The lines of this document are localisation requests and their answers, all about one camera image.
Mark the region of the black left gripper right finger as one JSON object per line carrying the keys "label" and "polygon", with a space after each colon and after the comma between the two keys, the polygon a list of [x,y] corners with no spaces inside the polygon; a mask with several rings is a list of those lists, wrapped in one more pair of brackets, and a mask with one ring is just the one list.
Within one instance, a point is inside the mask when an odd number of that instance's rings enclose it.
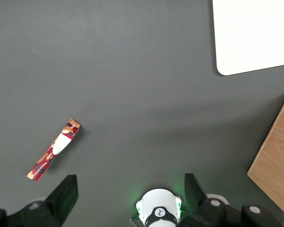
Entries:
{"label": "black left gripper right finger", "polygon": [[270,212],[258,205],[244,205],[241,210],[218,198],[209,198],[194,174],[185,174],[185,199],[189,215],[179,227],[282,227]]}

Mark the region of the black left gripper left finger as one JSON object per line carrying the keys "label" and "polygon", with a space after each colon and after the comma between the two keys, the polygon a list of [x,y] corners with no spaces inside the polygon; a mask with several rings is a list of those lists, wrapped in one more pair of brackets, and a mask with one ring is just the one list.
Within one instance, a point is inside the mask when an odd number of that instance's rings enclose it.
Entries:
{"label": "black left gripper left finger", "polygon": [[76,175],[67,175],[44,201],[33,201],[7,215],[0,209],[0,227],[61,227],[78,200]]}

